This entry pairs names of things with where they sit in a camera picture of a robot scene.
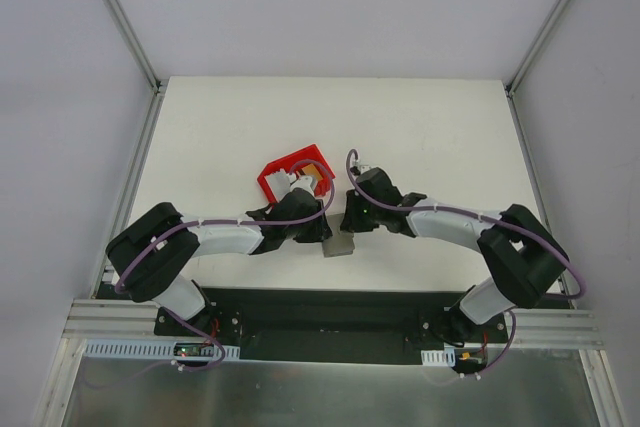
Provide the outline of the grey leather card holder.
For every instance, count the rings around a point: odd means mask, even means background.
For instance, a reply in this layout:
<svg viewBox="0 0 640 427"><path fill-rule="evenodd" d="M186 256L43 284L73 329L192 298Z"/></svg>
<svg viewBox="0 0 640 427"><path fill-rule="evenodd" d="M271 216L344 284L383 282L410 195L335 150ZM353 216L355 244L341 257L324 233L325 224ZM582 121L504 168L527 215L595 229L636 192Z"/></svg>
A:
<svg viewBox="0 0 640 427"><path fill-rule="evenodd" d="M325 258L351 255L355 250L354 234L342 231L340 226L343 214L332 214L327 217L331 236L322 241L322 252Z"/></svg>

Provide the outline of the gold credit card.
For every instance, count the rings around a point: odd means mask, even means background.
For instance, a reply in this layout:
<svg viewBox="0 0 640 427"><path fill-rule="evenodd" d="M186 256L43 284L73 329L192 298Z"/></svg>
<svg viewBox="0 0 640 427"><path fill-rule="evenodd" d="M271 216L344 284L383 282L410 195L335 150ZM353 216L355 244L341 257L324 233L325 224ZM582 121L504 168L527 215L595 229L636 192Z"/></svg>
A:
<svg viewBox="0 0 640 427"><path fill-rule="evenodd" d="M322 179L321 172L318 170L318 168L314 164L303 165L300 168L300 172L304 176L311 176L311 177L314 177L317 180L321 180Z"/></svg>

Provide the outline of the red plastic bin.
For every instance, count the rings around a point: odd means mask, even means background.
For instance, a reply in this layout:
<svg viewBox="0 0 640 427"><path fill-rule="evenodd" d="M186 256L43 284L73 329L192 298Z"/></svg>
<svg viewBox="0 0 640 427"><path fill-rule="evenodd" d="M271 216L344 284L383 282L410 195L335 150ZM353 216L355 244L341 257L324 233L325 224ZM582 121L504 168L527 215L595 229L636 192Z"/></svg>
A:
<svg viewBox="0 0 640 427"><path fill-rule="evenodd" d="M329 163L316 144L310 144L266 164L257 177L257 182L269 203L279 202L289 191L288 174L303 175L303 165L314 164L322 174L315 188L315 196L323 197L335 179Z"/></svg>

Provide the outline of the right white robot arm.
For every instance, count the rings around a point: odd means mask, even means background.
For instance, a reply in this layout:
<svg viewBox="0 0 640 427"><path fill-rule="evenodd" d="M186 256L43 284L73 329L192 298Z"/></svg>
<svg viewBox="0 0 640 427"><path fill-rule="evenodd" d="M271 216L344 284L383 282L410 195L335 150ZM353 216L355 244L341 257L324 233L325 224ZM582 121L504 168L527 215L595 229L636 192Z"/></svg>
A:
<svg viewBox="0 0 640 427"><path fill-rule="evenodd" d="M379 227L411 238L436 239L472 250L489 277L448 311L452 334L461 341L481 335L486 322L511 308L534 308L568 269L565 252L526 207L484 214L419 193L403 195L379 168L347 169L353 188L341 229L371 232Z"/></svg>

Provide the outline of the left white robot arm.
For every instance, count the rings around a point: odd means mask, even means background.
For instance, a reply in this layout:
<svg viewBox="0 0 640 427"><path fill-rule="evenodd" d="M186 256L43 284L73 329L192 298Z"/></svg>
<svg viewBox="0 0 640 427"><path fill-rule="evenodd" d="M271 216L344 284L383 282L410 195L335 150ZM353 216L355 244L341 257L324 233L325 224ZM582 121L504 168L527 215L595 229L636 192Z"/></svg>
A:
<svg viewBox="0 0 640 427"><path fill-rule="evenodd" d="M177 315L188 335L204 334L211 324L210 301L182 275L193 258L261 255L284 242L321 243L332 236L322 201L296 187L275 204L237 218L185 216L162 202L113 238L106 256L119 279L115 291L136 303L152 301Z"/></svg>

